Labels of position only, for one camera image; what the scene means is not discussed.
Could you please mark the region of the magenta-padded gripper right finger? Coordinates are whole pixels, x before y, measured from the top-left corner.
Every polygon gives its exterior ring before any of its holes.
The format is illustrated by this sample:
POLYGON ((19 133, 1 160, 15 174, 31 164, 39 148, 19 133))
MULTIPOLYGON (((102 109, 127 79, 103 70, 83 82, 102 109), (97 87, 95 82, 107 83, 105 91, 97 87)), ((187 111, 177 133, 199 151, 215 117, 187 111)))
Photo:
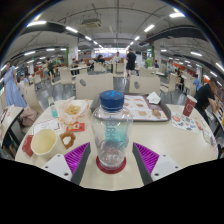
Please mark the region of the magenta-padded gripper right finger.
POLYGON ((182 167, 168 155, 159 155, 141 144, 133 143, 132 152, 135 156, 144 185, 182 169, 182 167))

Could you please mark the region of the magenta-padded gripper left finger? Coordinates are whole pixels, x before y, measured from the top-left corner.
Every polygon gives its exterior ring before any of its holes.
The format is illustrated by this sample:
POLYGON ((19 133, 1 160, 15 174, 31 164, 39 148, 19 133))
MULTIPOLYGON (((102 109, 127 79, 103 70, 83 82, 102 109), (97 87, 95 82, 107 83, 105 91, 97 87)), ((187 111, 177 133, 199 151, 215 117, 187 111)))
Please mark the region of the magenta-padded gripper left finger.
POLYGON ((79 185, 90 152, 90 143, 87 142, 65 155, 56 154, 42 167, 42 169, 79 185))

